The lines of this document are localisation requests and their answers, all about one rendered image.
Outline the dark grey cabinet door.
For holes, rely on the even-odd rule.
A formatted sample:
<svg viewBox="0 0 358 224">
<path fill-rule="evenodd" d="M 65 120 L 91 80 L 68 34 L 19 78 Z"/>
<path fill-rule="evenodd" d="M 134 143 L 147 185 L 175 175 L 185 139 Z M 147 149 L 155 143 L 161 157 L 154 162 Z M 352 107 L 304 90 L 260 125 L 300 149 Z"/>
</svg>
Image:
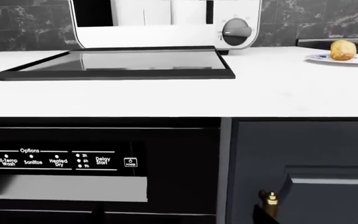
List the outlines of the dark grey cabinet door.
<svg viewBox="0 0 358 224">
<path fill-rule="evenodd" d="M 358 224 L 358 119 L 223 118 L 218 224 L 256 224 L 259 192 L 279 224 Z"/>
</svg>

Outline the black glass toaster oven door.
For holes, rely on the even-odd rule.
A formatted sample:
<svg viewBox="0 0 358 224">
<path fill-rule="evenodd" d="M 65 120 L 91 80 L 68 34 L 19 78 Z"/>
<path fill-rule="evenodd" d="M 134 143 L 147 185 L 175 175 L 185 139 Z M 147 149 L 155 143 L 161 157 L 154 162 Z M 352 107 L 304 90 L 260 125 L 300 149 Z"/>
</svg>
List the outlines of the black glass toaster oven door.
<svg viewBox="0 0 358 224">
<path fill-rule="evenodd" d="M 213 46 L 87 48 L 0 72 L 1 82 L 88 80 L 230 80 Z"/>
</svg>

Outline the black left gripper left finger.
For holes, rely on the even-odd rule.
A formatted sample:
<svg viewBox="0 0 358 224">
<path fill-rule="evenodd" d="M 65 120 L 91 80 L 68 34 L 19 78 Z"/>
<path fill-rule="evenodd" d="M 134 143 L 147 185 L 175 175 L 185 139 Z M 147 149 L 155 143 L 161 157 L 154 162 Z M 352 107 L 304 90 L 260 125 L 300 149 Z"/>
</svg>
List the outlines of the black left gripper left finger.
<svg viewBox="0 0 358 224">
<path fill-rule="evenodd" d="M 102 205 L 95 208 L 90 215 L 90 224 L 105 224 L 106 216 Z"/>
</svg>

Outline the white blue patterned plate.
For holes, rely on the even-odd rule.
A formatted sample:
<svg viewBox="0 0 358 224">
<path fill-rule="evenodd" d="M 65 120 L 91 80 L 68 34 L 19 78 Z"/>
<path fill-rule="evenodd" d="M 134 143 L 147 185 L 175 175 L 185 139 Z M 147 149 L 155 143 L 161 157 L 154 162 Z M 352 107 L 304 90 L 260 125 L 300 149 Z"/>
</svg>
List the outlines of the white blue patterned plate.
<svg viewBox="0 0 358 224">
<path fill-rule="evenodd" d="M 354 57 L 352 57 L 349 60 L 336 60 L 331 58 L 329 54 L 307 55 L 305 59 L 309 61 L 317 61 L 317 62 L 324 62 L 324 63 L 344 63 L 349 65 L 358 65 L 358 54 L 356 54 Z"/>
</svg>

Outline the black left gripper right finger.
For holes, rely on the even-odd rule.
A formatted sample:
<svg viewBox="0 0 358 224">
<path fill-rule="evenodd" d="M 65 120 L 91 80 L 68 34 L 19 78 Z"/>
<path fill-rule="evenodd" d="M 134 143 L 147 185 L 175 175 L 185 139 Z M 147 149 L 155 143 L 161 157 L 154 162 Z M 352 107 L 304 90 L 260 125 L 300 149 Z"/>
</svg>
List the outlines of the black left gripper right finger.
<svg viewBox="0 0 358 224">
<path fill-rule="evenodd" d="M 254 205 L 252 219 L 254 224 L 280 224 L 276 219 L 272 218 L 259 205 Z"/>
</svg>

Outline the black dishwasher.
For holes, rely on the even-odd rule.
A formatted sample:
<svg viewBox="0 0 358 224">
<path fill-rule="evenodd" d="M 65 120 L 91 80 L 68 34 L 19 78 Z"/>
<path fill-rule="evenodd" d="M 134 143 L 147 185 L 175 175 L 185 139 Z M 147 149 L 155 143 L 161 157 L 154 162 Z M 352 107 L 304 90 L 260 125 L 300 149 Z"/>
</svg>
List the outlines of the black dishwasher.
<svg viewBox="0 0 358 224">
<path fill-rule="evenodd" d="M 219 125 L 0 118 L 0 224 L 216 224 Z"/>
</svg>

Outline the white toaster oven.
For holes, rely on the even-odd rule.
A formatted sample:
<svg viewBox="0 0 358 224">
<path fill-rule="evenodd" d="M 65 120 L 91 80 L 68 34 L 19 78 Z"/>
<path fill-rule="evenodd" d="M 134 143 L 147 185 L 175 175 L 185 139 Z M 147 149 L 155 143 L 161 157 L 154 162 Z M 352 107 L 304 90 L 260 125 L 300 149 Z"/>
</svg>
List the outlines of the white toaster oven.
<svg viewBox="0 0 358 224">
<path fill-rule="evenodd" d="M 82 48 L 213 46 L 227 54 L 258 37 L 262 0 L 68 0 L 75 39 Z M 252 28 L 240 46 L 223 40 L 228 20 Z"/>
</svg>

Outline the golden baguette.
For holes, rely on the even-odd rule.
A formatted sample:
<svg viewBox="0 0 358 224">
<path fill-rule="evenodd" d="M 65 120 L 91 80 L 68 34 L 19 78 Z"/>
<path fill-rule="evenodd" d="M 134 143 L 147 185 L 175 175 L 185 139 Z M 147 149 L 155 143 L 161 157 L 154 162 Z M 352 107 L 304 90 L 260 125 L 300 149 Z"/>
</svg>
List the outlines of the golden baguette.
<svg viewBox="0 0 358 224">
<path fill-rule="evenodd" d="M 357 47 L 348 40 L 336 40 L 330 46 L 330 57 L 338 61 L 348 61 L 357 54 Z"/>
</svg>

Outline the grey toaster oven dial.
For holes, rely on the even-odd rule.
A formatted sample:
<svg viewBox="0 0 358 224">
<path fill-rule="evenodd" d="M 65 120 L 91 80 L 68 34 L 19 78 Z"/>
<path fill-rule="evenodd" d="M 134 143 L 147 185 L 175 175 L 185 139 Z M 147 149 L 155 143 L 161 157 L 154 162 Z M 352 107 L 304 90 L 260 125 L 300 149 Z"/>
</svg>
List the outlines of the grey toaster oven dial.
<svg viewBox="0 0 358 224">
<path fill-rule="evenodd" d="M 223 40 L 230 46 L 240 46 L 252 34 L 252 28 L 241 18 L 228 20 L 222 29 Z"/>
</svg>

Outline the brass cabinet knob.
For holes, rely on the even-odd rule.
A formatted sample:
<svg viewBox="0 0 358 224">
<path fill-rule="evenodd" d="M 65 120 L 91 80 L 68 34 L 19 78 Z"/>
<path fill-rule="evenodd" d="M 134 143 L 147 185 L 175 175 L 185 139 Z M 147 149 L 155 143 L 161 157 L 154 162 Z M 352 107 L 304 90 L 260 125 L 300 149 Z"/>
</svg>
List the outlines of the brass cabinet knob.
<svg viewBox="0 0 358 224">
<path fill-rule="evenodd" d="M 262 210 L 272 218 L 276 218 L 279 204 L 277 194 L 260 190 L 258 196 L 262 203 Z"/>
</svg>

